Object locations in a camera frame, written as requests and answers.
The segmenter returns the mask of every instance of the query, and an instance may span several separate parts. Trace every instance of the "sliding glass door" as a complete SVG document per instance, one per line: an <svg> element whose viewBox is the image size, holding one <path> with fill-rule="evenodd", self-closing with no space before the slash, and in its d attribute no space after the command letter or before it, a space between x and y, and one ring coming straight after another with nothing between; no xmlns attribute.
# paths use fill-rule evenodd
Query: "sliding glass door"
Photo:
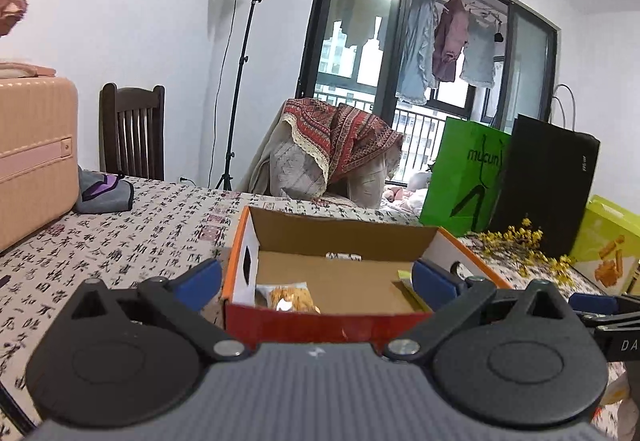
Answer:
<svg viewBox="0 0 640 441"><path fill-rule="evenodd" d="M498 127L511 134L518 114L548 119L557 34L549 24L517 4L509 7L509 28Z"/></svg>
<svg viewBox="0 0 640 441"><path fill-rule="evenodd" d="M299 95L382 115L401 0L322 0Z"/></svg>

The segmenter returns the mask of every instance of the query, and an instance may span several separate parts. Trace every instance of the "gray ribbed surface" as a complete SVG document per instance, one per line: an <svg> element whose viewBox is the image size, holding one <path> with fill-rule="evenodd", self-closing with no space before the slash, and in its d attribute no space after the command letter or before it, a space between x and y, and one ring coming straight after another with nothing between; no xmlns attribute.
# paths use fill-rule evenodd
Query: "gray ribbed surface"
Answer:
<svg viewBox="0 0 640 441"><path fill-rule="evenodd" d="M382 360L367 344L271 344L248 360L213 366L191 398L154 421L111 431L49 421L30 441L607 439L587 424L564 433L478 423L449 407L416 366Z"/></svg>

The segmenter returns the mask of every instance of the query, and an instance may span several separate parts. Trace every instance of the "pink suitcase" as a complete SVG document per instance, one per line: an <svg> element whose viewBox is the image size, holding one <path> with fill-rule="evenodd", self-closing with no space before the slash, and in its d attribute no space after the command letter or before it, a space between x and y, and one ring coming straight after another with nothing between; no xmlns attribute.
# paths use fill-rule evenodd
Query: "pink suitcase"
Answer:
<svg viewBox="0 0 640 441"><path fill-rule="evenodd" d="M0 252L76 202L77 132L69 80L0 80Z"/></svg>

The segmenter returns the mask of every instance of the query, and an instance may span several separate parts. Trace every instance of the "balcony railing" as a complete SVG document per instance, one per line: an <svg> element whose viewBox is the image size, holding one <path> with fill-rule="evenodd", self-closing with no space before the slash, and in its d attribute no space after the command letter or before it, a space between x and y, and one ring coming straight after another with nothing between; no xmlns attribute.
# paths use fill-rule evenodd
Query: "balcony railing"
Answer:
<svg viewBox="0 0 640 441"><path fill-rule="evenodd" d="M373 102L357 100L334 93L314 93L318 100L332 105L346 103L366 112L372 112ZM423 107L414 107L398 102L392 128L404 134L400 164L396 169L393 181L406 183L415 172L426 170L427 165L433 163L440 148L442 132L447 114Z"/></svg>

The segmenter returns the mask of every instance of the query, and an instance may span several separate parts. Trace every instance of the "chair backrest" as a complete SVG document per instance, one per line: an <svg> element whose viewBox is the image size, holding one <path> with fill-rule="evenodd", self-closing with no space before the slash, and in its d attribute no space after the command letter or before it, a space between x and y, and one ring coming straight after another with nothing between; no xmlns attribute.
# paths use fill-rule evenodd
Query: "chair backrest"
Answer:
<svg viewBox="0 0 640 441"><path fill-rule="evenodd" d="M164 180L164 87L106 84L100 92L107 173Z"/></svg>

